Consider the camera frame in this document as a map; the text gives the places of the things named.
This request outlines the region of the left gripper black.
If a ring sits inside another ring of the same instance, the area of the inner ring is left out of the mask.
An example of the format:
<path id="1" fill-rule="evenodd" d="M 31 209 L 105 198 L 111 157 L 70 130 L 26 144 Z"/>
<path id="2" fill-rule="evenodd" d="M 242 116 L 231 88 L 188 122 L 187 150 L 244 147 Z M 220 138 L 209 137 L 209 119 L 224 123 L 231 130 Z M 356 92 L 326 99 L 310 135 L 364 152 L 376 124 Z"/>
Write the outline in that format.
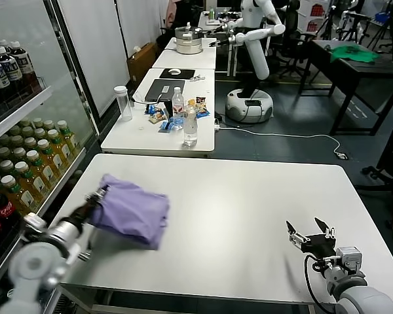
<path id="1" fill-rule="evenodd" d="M 82 226 L 100 206 L 100 197 L 104 197 L 109 190 L 109 185 L 99 187 L 96 192 L 85 197 L 83 205 L 76 208 L 70 215 L 70 221 L 74 225 Z"/>

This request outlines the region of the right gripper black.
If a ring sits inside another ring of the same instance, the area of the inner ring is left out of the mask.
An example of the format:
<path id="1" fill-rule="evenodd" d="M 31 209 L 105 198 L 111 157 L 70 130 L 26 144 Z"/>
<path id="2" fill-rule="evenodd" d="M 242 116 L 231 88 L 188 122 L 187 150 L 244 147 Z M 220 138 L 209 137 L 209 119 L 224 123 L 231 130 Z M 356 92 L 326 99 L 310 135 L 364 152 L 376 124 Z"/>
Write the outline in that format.
<path id="1" fill-rule="evenodd" d="M 289 241 L 303 253 L 310 253 L 317 259 L 335 256 L 335 228 L 329 227 L 318 217 L 315 217 L 314 221 L 322 233 L 306 237 L 297 232 L 287 220 L 286 226 L 289 234 Z"/>

